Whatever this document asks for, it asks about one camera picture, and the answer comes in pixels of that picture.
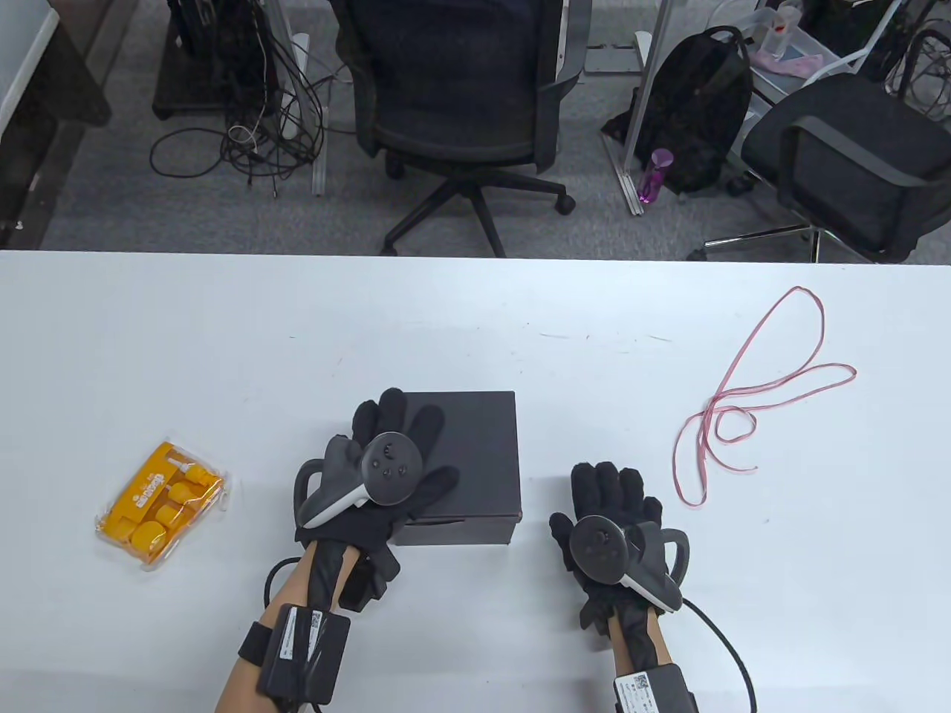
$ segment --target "yellow package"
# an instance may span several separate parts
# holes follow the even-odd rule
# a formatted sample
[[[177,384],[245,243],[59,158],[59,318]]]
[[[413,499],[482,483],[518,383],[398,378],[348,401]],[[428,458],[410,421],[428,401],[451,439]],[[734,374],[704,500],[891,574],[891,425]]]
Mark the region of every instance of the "yellow package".
[[[96,530],[152,568],[224,495],[222,473],[166,441],[96,521]]]

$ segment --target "black backpack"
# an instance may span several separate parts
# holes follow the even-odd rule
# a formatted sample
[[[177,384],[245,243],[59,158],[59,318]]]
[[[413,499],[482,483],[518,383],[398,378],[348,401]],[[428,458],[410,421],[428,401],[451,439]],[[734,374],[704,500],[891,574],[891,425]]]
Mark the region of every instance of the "black backpack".
[[[720,33],[728,36],[713,38]],[[657,71],[634,155],[643,167],[655,148],[673,153],[665,185],[675,193],[713,185],[740,133],[752,93],[753,75],[740,30],[724,26],[691,35]],[[636,98],[637,89],[631,108],[601,128],[621,143]]]

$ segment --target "white desk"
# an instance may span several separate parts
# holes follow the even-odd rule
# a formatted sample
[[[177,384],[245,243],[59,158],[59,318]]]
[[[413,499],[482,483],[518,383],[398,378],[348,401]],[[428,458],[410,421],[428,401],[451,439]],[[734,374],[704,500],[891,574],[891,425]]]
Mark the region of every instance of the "white desk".
[[[0,2],[0,136],[58,24],[47,0]]]
[[[729,453],[761,472],[714,472],[688,511],[676,430],[796,283],[859,378],[764,414]],[[399,550],[329,711],[610,713],[611,656],[577,629],[547,527],[571,466],[602,458],[689,533],[685,593],[762,710],[943,709],[949,304],[943,267],[0,253],[0,709],[211,710],[264,575],[298,551],[297,467],[394,384],[516,391],[524,521],[507,548]],[[787,316],[741,381],[807,353],[805,301]],[[169,432],[237,485],[144,573],[93,518]],[[704,713],[747,710],[693,614],[662,626]]]

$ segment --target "red cord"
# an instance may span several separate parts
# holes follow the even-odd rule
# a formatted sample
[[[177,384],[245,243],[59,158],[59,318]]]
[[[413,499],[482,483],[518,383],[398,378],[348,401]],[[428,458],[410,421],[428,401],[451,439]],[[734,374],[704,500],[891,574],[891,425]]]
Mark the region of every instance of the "red cord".
[[[760,333],[760,330],[763,328],[763,325],[767,323],[770,317],[772,317],[773,312],[776,311],[776,308],[779,307],[786,298],[797,293],[802,292],[806,295],[809,295],[812,298],[812,301],[815,302],[816,307],[819,308],[819,316],[821,319],[821,328],[819,332],[819,341],[816,343],[816,348],[812,350],[812,354],[809,355],[809,358],[805,363],[799,367],[796,371],[788,374],[786,376],[781,376],[774,381],[769,381],[765,384],[760,384],[758,386],[737,386],[731,389],[727,388],[729,380],[733,377],[733,373],[736,371],[736,367],[739,366],[740,361],[743,359],[744,355],[747,353],[749,345],[752,344],[753,340]],[[690,508],[700,508],[704,503],[707,502],[708,495],[708,477],[707,477],[707,458],[708,456],[712,458],[718,465],[730,472],[756,472],[756,467],[753,468],[734,468],[733,466],[727,465],[724,463],[716,453],[713,452],[712,447],[710,446],[710,430],[712,429],[713,436],[723,443],[724,445],[729,445],[730,443],[739,443],[745,441],[747,438],[756,433],[757,420],[756,413],[760,411],[768,411],[770,409],[776,409],[780,406],[786,406],[788,404],[796,403],[797,401],[802,401],[803,399],[809,398],[810,396],[820,394],[823,391],[828,391],[829,389],[835,389],[838,386],[844,386],[849,381],[855,379],[858,375],[855,367],[849,364],[842,364],[839,362],[830,362],[827,364],[812,364],[812,360],[819,354],[819,351],[823,348],[823,343],[825,342],[825,307],[823,302],[816,297],[815,293],[811,290],[807,290],[804,287],[797,285],[796,287],[791,288],[786,292],[782,297],[779,298],[779,301],[774,304],[769,311],[760,319],[759,324],[756,325],[756,328],[750,333],[747,340],[744,342],[743,347],[733,358],[733,363],[729,365],[727,373],[724,375],[723,380],[720,382],[720,386],[717,387],[716,393],[710,397],[707,402],[707,406],[703,411],[692,415],[687,421],[684,422],[684,425],[680,428],[680,433],[677,434],[677,440],[673,444],[673,486],[677,489],[677,495],[680,497],[681,502],[684,505]],[[781,386],[794,381],[800,376],[805,376],[810,372],[818,372],[823,369],[845,369],[848,372],[848,376],[843,378],[840,381],[836,381],[831,384],[826,384],[811,391],[806,392],[795,396],[793,398],[787,399],[786,401],[780,401],[779,403],[772,404],[763,404],[760,406],[736,406],[734,404],[723,404],[723,401],[732,399],[735,396],[750,396],[758,394],[767,394],[768,392],[778,389]],[[723,417],[726,414],[738,414],[745,416],[748,421],[749,429],[740,435],[733,436],[732,438],[726,438],[720,435],[720,425],[723,421]],[[690,502],[684,495],[684,491],[680,486],[680,478],[677,475],[677,447],[680,445],[680,439],[684,435],[684,431],[687,430],[688,426],[693,423],[694,420],[700,419],[700,428],[697,431],[697,441],[696,441],[696,458],[697,458],[697,471],[700,475],[700,487],[702,496],[697,502]]]

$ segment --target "black mesh chair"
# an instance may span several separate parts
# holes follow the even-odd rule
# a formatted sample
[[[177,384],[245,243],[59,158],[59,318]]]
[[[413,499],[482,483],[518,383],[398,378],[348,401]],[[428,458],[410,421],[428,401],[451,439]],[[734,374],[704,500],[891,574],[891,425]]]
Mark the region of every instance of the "black mesh chair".
[[[386,151],[386,173],[405,166],[445,182],[387,234],[382,255],[455,195],[472,202],[493,252],[505,257],[484,186],[549,193],[561,183],[503,166],[554,163],[558,111],[585,62],[592,0],[572,0],[564,65],[555,76],[562,0],[331,0],[337,52],[354,79],[357,141]]]
[[[824,239],[866,260],[902,262],[922,235],[951,220],[951,133],[904,102],[928,37],[942,35],[926,29],[916,38],[897,98],[864,77],[837,74],[770,109],[741,156],[804,224],[707,241],[688,260],[798,233],[809,238],[813,262]]]

